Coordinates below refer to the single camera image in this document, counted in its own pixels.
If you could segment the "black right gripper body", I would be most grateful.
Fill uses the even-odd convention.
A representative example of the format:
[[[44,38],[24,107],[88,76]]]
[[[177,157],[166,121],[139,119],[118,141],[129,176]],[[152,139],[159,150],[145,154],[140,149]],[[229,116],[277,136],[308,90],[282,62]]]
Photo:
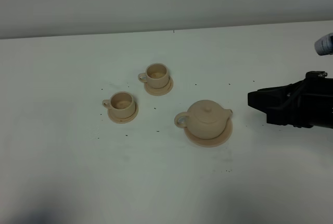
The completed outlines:
[[[290,125],[332,128],[332,78],[325,71],[310,71],[289,95]]]

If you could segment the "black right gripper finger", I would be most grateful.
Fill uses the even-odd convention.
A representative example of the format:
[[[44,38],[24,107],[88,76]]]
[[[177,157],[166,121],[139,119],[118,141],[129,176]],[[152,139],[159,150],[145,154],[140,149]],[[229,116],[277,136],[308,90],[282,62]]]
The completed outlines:
[[[298,99],[288,99],[284,102],[269,100],[266,103],[267,123],[286,126],[298,126]]]
[[[259,89],[248,93],[248,106],[266,114],[281,114],[287,110],[299,95],[300,89],[303,89],[303,81]]]

